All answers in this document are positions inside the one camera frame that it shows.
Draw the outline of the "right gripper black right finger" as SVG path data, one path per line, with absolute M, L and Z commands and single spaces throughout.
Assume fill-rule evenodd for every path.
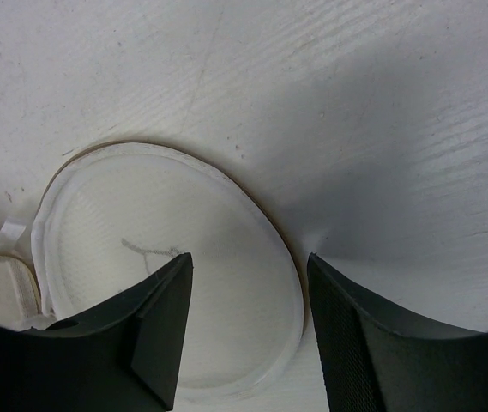
M 410 311 L 310 254 L 309 301 L 332 411 L 488 411 L 488 332 Z

